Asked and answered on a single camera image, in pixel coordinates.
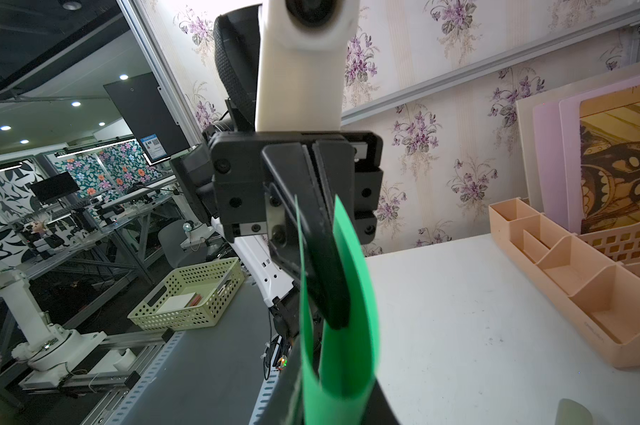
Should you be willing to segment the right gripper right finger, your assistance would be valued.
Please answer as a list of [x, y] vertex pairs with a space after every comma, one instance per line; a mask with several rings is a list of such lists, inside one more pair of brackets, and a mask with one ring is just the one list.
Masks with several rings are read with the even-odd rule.
[[399, 420], [385, 396], [376, 373], [371, 373], [360, 392], [360, 424], [397, 425]]

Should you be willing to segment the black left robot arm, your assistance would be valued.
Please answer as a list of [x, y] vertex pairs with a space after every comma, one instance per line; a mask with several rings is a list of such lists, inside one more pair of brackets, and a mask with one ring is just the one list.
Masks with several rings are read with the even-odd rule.
[[351, 244], [376, 234], [383, 141], [341, 129], [356, 1], [267, 1], [215, 22], [228, 116], [173, 163], [190, 207], [234, 249], [278, 331], [299, 332], [300, 292], [332, 329], [355, 327]]

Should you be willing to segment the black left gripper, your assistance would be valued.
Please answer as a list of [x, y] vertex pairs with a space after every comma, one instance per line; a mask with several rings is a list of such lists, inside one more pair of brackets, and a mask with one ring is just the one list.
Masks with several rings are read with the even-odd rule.
[[344, 329], [350, 296], [332, 233], [339, 198], [361, 244], [376, 236], [383, 140], [372, 132], [223, 132], [211, 140], [226, 238], [268, 228], [273, 260], [307, 282], [325, 323]]

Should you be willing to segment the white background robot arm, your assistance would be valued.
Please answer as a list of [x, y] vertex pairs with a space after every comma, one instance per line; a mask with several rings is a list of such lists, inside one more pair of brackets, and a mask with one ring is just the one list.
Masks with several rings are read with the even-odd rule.
[[133, 369], [129, 349], [111, 348], [93, 367], [81, 364], [112, 340], [104, 332], [82, 334], [51, 322], [30, 291], [24, 272], [0, 265], [0, 300], [7, 306], [25, 341], [11, 351], [28, 375], [20, 382], [27, 393], [61, 393], [80, 397], [108, 390], [131, 389], [141, 373]]

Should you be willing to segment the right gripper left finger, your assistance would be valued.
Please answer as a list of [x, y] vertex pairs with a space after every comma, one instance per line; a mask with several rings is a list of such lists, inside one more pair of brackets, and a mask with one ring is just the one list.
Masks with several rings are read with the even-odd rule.
[[253, 424], [303, 424], [302, 354], [291, 350], [287, 367], [261, 385], [254, 405]]

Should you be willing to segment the green square paper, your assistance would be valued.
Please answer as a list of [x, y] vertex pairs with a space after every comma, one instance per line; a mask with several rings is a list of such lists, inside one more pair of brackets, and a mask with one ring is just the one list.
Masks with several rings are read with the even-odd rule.
[[376, 383], [378, 307], [366, 259], [340, 198], [335, 198], [334, 247], [350, 297], [348, 323], [323, 326], [319, 370], [314, 370], [313, 327], [307, 279], [301, 279], [300, 353], [303, 420], [306, 424], [360, 424]]

